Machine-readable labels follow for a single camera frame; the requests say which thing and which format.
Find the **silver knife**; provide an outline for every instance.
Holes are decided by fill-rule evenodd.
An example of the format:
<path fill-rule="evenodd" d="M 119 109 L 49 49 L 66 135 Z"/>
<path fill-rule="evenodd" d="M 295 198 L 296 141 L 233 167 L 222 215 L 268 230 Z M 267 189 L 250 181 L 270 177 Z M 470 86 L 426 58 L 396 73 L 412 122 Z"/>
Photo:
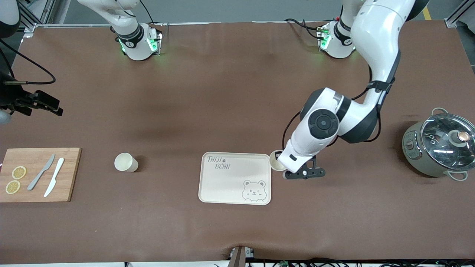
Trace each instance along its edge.
<path fill-rule="evenodd" d="M 38 175 L 36 176 L 36 178 L 31 181 L 31 183 L 28 185 L 27 187 L 27 190 L 28 191 L 31 191 L 33 190 L 33 188 L 35 188 L 35 185 L 38 183 L 40 177 L 43 175 L 44 172 L 46 172 L 50 167 L 51 165 L 53 164 L 53 160 L 55 159 L 55 155 L 51 155 L 51 158 L 49 158 L 48 162 L 46 163 L 46 165 L 43 167 L 43 169 L 38 173 Z"/>
<path fill-rule="evenodd" d="M 55 173 L 53 174 L 53 177 L 51 178 L 51 182 L 49 182 L 48 189 L 46 189 L 45 195 L 43 197 L 47 197 L 53 190 L 54 186 L 56 185 L 56 176 L 58 175 L 58 172 L 61 169 L 61 166 L 63 166 L 63 163 L 64 163 L 64 158 L 59 158 L 58 163 L 56 164 Z"/>

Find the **brown table mat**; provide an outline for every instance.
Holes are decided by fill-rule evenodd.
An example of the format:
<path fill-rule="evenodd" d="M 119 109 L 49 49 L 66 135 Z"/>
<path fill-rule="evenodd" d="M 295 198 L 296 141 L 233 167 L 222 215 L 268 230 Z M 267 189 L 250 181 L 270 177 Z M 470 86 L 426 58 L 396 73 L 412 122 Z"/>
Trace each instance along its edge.
<path fill-rule="evenodd" d="M 475 173 L 425 178 L 400 148 L 434 107 L 475 121 L 475 76 L 455 29 L 408 22 L 379 139 L 325 149 L 321 179 L 273 172 L 267 206 L 200 202 L 203 153 L 279 149 L 312 91 L 365 88 L 365 61 L 329 58 L 305 29 L 283 23 L 163 29 L 162 55 L 143 62 L 122 55 L 108 28 L 38 28 L 24 40 L 21 52 L 57 77 L 24 89 L 57 97 L 64 115 L 15 114 L 0 127 L 0 156 L 83 152 L 71 202 L 0 205 L 1 263 L 217 260 L 237 245 L 279 259 L 475 257 Z M 48 79 L 21 58 L 14 70 L 19 80 Z M 136 156 L 138 172 L 114 169 L 121 152 Z"/>

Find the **yellow floor line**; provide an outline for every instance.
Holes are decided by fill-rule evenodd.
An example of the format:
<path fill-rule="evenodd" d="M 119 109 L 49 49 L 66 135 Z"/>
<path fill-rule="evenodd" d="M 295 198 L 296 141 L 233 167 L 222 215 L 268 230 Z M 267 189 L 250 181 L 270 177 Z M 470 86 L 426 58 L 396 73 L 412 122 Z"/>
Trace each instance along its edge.
<path fill-rule="evenodd" d="M 427 7 L 424 7 L 424 9 L 422 10 L 422 14 L 424 14 L 424 19 L 425 19 L 425 20 L 432 20 L 432 18 L 430 17 L 430 13 L 429 13 L 429 10 L 427 9 Z"/>

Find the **pot lid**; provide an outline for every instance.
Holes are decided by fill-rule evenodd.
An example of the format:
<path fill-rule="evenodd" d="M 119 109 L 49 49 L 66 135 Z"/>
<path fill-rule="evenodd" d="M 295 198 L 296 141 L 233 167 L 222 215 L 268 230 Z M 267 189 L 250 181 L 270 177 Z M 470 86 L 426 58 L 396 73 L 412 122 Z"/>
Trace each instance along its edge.
<path fill-rule="evenodd" d="M 468 120 L 436 114 L 422 124 L 421 135 L 426 152 L 443 167 L 454 171 L 475 167 L 475 127 Z"/>

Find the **cable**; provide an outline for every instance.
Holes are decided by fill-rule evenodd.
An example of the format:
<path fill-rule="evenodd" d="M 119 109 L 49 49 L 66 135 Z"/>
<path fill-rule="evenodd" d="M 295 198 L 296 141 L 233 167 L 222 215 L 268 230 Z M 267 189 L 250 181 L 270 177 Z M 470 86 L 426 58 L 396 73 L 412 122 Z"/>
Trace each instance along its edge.
<path fill-rule="evenodd" d="M 149 18 L 150 18 L 150 22 L 149 22 L 149 23 L 155 23 L 155 21 L 153 21 L 153 19 L 152 19 L 152 16 L 150 15 L 150 12 L 148 11 L 147 7 L 144 5 L 144 3 L 142 2 L 142 0 L 140 0 L 140 3 L 142 4 L 143 8 L 145 8 L 145 11 L 147 11 L 147 14 L 149 14 Z"/>
<path fill-rule="evenodd" d="M 365 88 L 365 89 L 364 89 L 364 91 L 363 91 L 361 94 L 359 94 L 359 95 L 357 95 L 357 96 L 353 97 L 353 98 L 352 98 L 352 100 L 356 100 L 356 99 L 358 99 L 358 98 L 362 97 L 362 96 L 363 96 L 363 95 L 364 95 L 364 94 L 365 94 L 367 91 L 368 91 L 368 89 L 367 89 L 367 88 Z"/>
<path fill-rule="evenodd" d="M 290 120 L 289 124 L 287 124 L 287 127 L 286 127 L 285 130 L 284 130 L 284 134 L 282 135 L 282 150 L 284 150 L 284 148 L 285 148 L 285 145 L 284 145 L 284 143 L 285 143 L 285 133 L 287 132 L 287 129 L 289 128 L 290 124 L 292 124 L 292 122 L 294 121 L 294 119 L 295 119 L 298 115 L 300 115 L 300 111 L 297 112 L 297 114 L 295 114 L 295 116 L 293 116 L 293 118 Z"/>
<path fill-rule="evenodd" d="M 330 265 L 332 267 L 335 267 L 335 265 L 331 264 L 330 262 L 324 263 L 323 265 L 320 265 L 319 267 L 325 266 L 325 265 Z"/>
<path fill-rule="evenodd" d="M 10 62 L 8 62 L 8 59 L 7 57 L 5 56 L 5 54 L 3 53 L 3 50 L 0 48 L 0 54 L 3 58 L 3 60 L 5 61 L 5 64 L 7 64 L 8 66 L 8 70 L 10 71 L 10 75 L 15 78 L 15 74 L 13 74 L 13 70 L 11 69 L 11 65 L 10 65 Z"/>
<path fill-rule="evenodd" d="M 131 16 L 132 18 L 135 18 L 135 17 L 136 17 L 135 15 L 132 15 L 132 14 L 128 13 L 128 12 L 125 10 L 125 8 L 120 4 L 120 2 L 119 2 L 118 0 L 115 0 L 115 1 L 116 1 L 117 4 L 119 5 L 119 7 L 122 8 L 122 11 L 123 11 L 125 14 Z"/>
<path fill-rule="evenodd" d="M 303 25 L 302 23 L 298 22 L 295 19 L 286 19 L 284 21 L 287 21 L 287 22 L 292 21 L 292 22 L 295 22 L 298 26 L 305 28 L 305 25 Z M 307 28 L 309 28 L 311 30 L 317 30 L 317 28 L 313 28 L 313 27 L 307 27 Z"/>
<path fill-rule="evenodd" d="M 308 27 L 307 27 L 307 24 L 305 23 L 305 20 L 302 20 L 302 23 L 304 24 L 305 29 L 307 29 L 307 32 L 308 32 L 308 34 L 310 34 L 310 36 L 312 36 L 312 37 L 315 38 L 315 39 L 323 40 L 323 37 L 313 35 L 313 34 L 310 32 L 310 30 L 309 30 Z"/>
<path fill-rule="evenodd" d="M 474 260 L 475 260 L 475 259 L 470 259 L 470 260 L 468 260 L 468 261 L 466 261 L 466 262 L 461 263 L 459 266 L 462 267 L 462 266 L 464 266 L 465 264 L 467 264 L 467 263 L 469 263 L 469 262 L 471 262 L 471 261 L 474 261 Z"/>
<path fill-rule="evenodd" d="M 381 133 L 381 113 L 380 113 L 380 109 L 378 107 L 376 107 L 376 113 L 377 113 L 377 116 L 378 116 L 378 133 L 376 134 L 376 136 L 373 139 L 365 141 L 365 142 L 368 142 L 368 143 L 373 142 L 374 140 L 376 140 L 380 136 L 380 133 Z"/>
<path fill-rule="evenodd" d="M 56 82 L 55 76 L 54 76 L 51 72 L 49 72 L 47 69 L 45 69 L 44 67 L 42 67 L 42 65 L 36 63 L 35 61 L 29 59 L 27 56 L 21 54 L 20 52 L 18 52 L 17 50 L 15 50 L 13 47 L 11 47 L 11 46 L 9 46 L 7 43 L 5 43 L 2 39 L 0 39 L 0 42 L 1 42 L 4 46 L 8 47 L 8 49 L 10 49 L 11 51 L 15 52 L 17 55 L 19 55 L 19 56 L 21 56 L 22 58 L 28 60 L 29 62 L 33 63 L 35 66 L 37 66 L 37 67 L 39 67 L 40 69 L 42 69 L 44 72 L 48 73 L 48 75 L 50 75 L 51 78 L 52 78 L 52 80 L 49 81 L 49 82 L 29 82 L 29 81 L 26 81 L 25 84 L 27 84 L 27 85 L 50 85 L 50 84 Z"/>
<path fill-rule="evenodd" d="M 333 140 L 333 142 L 331 142 L 331 143 L 330 143 L 328 146 L 326 146 L 326 147 L 332 146 L 334 143 L 336 143 L 336 140 L 338 140 L 338 136 L 336 136 L 336 137 L 335 137 L 335 140 Z"/>
<path fill-rule="evenodd" d="M 298 21 L 295 20 L 295 19 L 286 19 L 285 21 L 292 21 L 292 22 L 295 22 L 298 26 L 304 27 L 304 28 L 307 30 L 308 34 L 310 34 L 310 36 L 312 36 L 313 38 L 316 38 L 316 39 L 319 39 L 319 40 L 323 40 L 323 37 L 313 35 L 313 34 L 310 32 L 310 30 L 317 30 L 317 28 L 307 26 L 307 24 L 305 23 L 305 20 L 302 20 L 302 23 L 298 22 Z"/>

